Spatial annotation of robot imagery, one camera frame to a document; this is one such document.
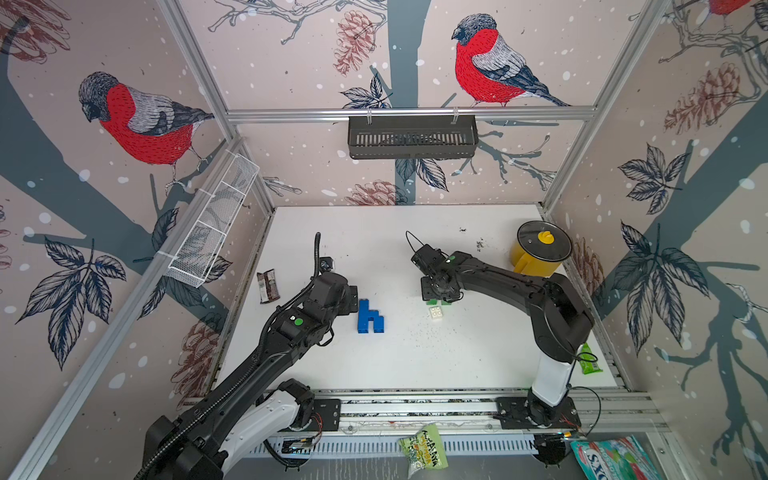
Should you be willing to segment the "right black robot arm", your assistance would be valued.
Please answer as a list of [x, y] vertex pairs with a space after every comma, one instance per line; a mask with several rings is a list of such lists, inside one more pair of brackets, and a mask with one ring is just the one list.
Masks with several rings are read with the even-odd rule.
[[540, 357], [528, 390], [527, 417], [535, 425], [549, 425], [558, 419], [566, 408], [578, 355], [594, 326], [571, 281], [558, 273], [549, 277], [515, 273], [468, 253], [447, 255], [428, 244], [413, 253], [411, 262], [422, 273], [421, 294], [425, 301], [453, 303], [461, 300], [466, 291], [473, 291], [529, 316]]

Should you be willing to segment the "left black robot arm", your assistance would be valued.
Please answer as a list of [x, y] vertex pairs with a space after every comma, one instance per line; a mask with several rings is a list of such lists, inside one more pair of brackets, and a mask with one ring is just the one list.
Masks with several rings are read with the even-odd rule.
[[175, 420], [160, 417], [145, 437], [137, 479], [222, 479], [235, 455], [227, 436], [267, 388], [358, 311], [358, 288], [337, 273], [312, 280], [267, 319], [255, 349], [219, 385]]

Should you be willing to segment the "white small lego brick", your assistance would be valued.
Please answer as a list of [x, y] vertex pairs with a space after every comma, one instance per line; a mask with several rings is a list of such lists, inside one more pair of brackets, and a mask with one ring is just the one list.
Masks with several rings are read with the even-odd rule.
[[433, 320], [439, 320], [443, 318], [443, 311], [440, 306], [437, 306], [437, 305], [429, 306], [428, 310], [429, 310], [430, 317]]

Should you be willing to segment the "colourful tissue packet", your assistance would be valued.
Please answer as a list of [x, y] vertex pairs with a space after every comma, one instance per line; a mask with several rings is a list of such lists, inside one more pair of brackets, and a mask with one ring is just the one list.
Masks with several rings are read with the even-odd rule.
[[634, 436], [603, 441], [574, 441], [570, 447], [587, 479], [663, 478]]

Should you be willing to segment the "green candy wrapper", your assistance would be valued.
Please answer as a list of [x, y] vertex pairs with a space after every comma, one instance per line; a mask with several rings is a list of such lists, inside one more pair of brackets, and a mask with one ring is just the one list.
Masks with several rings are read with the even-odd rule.
[[583, 375], [596, 374], [603, 371], [599, 365], [598, 357], [588, 343], [582, 345], [577, 354], [577, 360]]

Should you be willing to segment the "blue long lego brick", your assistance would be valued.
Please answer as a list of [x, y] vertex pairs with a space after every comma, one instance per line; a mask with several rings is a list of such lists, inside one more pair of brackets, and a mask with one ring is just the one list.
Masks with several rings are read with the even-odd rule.
[[360, 299], [358, 306], [357, 332], [359, 334], [384, 333], [385, 320], [378, 310], [372, 310], [368, 299]]

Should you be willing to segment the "green snack packet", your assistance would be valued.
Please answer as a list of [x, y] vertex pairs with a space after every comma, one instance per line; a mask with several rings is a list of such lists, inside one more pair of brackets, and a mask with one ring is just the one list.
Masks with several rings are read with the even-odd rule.
[[435, 424], [428, 424], [413, 436], [399, 439], [398, 445], [409, 462], [409, 479], [421, 470], [442, 470], [449, 466], [445, 447]]

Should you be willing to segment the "brown snack wrapper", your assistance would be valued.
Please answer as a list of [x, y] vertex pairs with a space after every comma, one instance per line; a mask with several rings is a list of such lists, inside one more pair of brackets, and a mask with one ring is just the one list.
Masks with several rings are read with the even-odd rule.
[[268, 304], [280, 299], [274, 269], [257, 273], [259, 296], [261, 304]]

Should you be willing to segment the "yellow pot with lid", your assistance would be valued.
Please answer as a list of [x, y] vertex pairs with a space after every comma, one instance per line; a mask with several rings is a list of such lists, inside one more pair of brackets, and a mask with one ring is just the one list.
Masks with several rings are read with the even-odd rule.
[[515, 273], [550, 277], [572, 252], [573, 242], [563, 229], [532, 220], [518, 228], [509, 258]]

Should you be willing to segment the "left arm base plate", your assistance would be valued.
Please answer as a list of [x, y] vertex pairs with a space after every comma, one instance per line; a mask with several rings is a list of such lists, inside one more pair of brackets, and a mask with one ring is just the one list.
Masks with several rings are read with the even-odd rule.
[[339, 429], [340, 419], [340, 399], [314, 399], [300, 411], [299, 429], [310, 432], [335, 432]]

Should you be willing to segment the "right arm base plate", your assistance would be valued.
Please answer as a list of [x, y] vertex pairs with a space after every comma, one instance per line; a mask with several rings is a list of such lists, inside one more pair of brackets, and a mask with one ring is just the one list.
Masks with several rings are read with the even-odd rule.
[[536, 397], [498, 397], [497, 412], [493, 418], [505, 430], [565, 429], [576, 430], [582, 426], [574, 401], [565, 396], [555, 407]]

